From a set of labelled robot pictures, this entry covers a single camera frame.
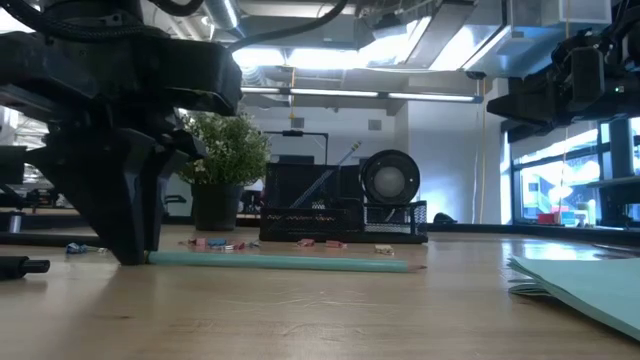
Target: potted plant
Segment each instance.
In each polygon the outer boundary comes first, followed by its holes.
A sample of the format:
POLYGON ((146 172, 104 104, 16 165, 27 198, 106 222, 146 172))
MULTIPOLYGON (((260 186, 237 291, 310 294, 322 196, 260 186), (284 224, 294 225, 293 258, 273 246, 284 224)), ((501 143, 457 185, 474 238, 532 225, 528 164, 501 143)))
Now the potted plant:
POLYGON ((246 113, 225 117, 191 113, 185 129, 200 138, 207 157, 187 164, 178 175, 191 184, 197 230, 233 230, 245 185, 264 176, 269 142, 246 113))

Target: paper sheet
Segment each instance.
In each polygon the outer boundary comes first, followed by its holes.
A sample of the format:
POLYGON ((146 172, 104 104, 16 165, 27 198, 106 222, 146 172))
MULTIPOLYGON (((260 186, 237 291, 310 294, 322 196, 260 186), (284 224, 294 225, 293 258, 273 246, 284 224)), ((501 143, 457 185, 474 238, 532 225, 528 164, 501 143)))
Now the paper sheet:
POLYGON ((546 292, 640 340, 640 258, 575 261, 514 257, 509 267, 533 279, 530 284, 514 286, 511 292, 546 292))

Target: green leaves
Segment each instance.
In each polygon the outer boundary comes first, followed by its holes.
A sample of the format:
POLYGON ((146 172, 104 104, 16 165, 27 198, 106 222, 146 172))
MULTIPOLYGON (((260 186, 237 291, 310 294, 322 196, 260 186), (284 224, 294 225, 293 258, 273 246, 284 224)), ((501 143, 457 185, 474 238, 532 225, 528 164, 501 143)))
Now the green leaves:
POLYGON ((215 113, 190 113, 185 129, 200 138, 207 157, 187 164, 178 175, 191 184, 248 185, 264 176, 269 157, 269 141, 241 113, 224 117, 215 113))

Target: round speaker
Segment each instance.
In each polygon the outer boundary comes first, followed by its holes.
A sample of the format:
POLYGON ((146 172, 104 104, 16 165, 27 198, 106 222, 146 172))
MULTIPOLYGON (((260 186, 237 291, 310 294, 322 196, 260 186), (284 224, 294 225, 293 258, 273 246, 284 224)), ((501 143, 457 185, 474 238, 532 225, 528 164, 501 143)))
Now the round speaker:
POLYGON ((364 163, 360 181, 371 202, 408 204, 420 187, 420 170, 411 156, 398 150, 385 150, 364 163))

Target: black desk organizer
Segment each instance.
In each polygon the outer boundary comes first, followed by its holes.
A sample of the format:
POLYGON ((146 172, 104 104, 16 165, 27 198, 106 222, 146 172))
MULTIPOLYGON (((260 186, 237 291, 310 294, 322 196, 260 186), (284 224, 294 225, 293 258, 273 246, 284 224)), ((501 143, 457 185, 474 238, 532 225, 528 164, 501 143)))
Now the black desk organizer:
POLYGON ((299 208, 291 204, 335 166, 267 165, 260 240, 304 238, 346 243, 420 244, 427 241, 427 203, 364 204, 359 166, 343 166, 299 208))

